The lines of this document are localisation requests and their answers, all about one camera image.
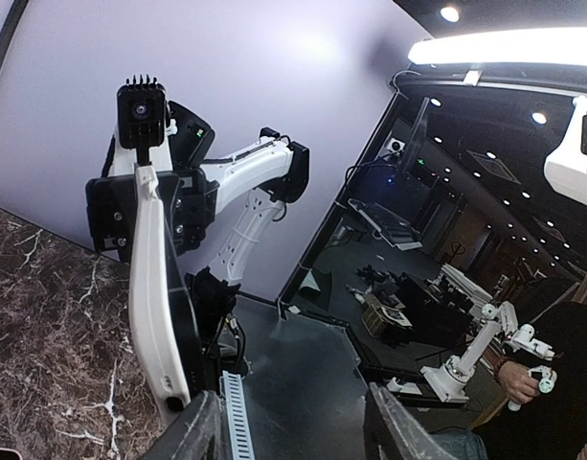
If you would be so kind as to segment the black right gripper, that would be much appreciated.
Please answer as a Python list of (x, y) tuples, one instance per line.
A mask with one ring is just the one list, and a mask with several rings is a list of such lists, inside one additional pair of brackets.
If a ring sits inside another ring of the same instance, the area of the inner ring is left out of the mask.
[(210, 225), (210, 181), (200, 170), (94, 178), (85, 193), (95, 250), (115, 250), (123, 263), (194, 250)]

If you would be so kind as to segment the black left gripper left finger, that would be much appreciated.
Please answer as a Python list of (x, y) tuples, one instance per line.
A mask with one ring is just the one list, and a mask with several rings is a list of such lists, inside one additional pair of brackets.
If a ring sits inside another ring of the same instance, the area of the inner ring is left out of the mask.
[(195, 396), (148, 450), (150, 460), (222, 458), (220, 398), (203, 391)]

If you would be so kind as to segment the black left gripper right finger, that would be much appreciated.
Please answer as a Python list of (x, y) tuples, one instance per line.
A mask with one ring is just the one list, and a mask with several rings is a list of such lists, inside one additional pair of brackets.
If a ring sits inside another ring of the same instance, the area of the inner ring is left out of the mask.
[(366, 459), (454, 459), (386, 387), (372, 382), (365, 402)]

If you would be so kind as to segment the white phone case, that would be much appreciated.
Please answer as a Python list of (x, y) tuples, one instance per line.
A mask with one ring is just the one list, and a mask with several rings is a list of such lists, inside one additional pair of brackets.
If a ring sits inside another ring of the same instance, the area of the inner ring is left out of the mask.
[(151, 166), (135, 171), (137, 216), (129, 278), (133, 346), (165, 426), (177, 415), (168, 403), (189, 402), (169, 312), (164, 204)]

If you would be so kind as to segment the black smartphone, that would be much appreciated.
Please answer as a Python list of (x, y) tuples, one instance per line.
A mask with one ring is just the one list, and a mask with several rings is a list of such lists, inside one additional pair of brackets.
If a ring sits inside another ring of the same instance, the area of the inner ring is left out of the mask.
[(192, 299), (179, 271), (171, 228), (171, 210), (164, 205), (165, 255), (169, 296), (169, 312), (178, 357), (185, 383), (192, 399), (207, 389), (201, 340), (198, 334)]

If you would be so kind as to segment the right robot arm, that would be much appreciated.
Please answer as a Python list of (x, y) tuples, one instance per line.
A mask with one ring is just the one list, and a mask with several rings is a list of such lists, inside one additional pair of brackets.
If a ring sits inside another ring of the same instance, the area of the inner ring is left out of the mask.
[[(236, 200), (243, 202), (235, 226), (208, 266), (184, 277), (200, 337), (208, 342), (232, 312), (249, 255), (263, 232), (305, 192), (309, 149), (264, 127), (250, 146), (210, 158), (215, 133), (207, 122), (176, 102), (169, 102), (167, 119), (169, 142), (158, 152), (169, 154), (170, 160), (156, 171), (175, 254), (198, 248), (215, 217)], [(124, 264), (132, 259), (136, 226), (134, 157), (114, 136), (101, 176), (85, 187), (95, 249), (116, 252)]]

